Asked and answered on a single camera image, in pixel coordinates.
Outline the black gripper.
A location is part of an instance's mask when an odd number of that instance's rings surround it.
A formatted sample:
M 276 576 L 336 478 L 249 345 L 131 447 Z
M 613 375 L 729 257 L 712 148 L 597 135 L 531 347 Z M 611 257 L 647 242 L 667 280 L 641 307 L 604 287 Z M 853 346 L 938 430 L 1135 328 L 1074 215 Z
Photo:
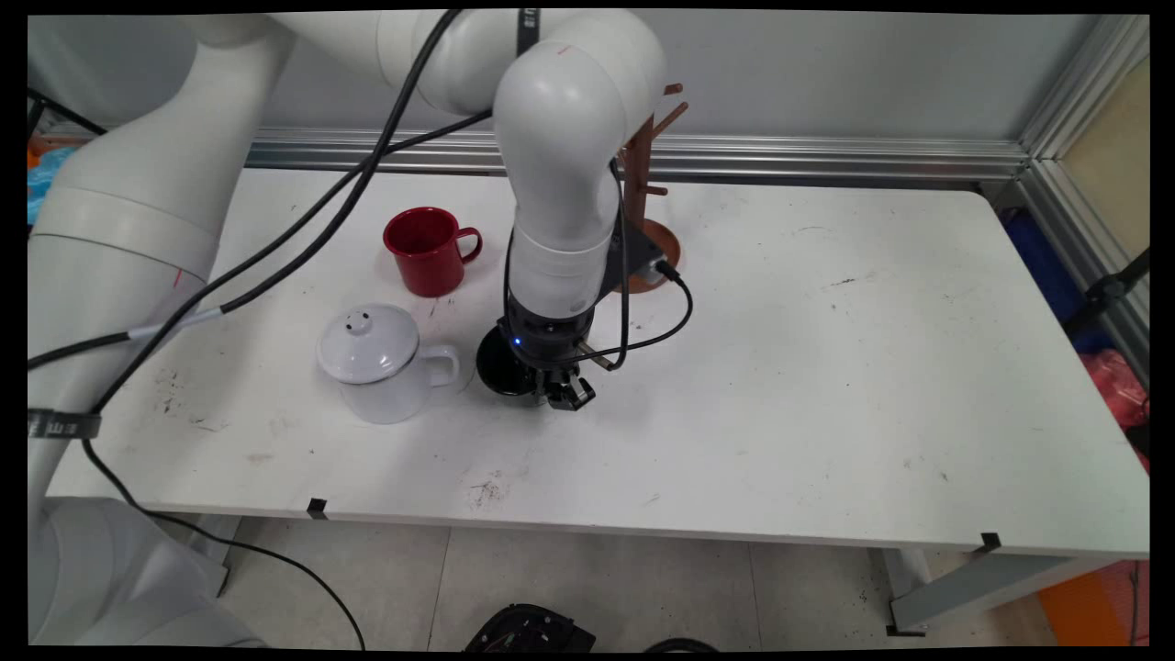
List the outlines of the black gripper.
M 579 411 L 592 402 L 595 390 L 583 379 L 575 357 L 588 339 L 595 310 L 588 306 L 568 319 L 550 319 L 506 298 L 498 326 L 506 348 L 518 363 L 533 369 L 536 400 L 549 407 Z

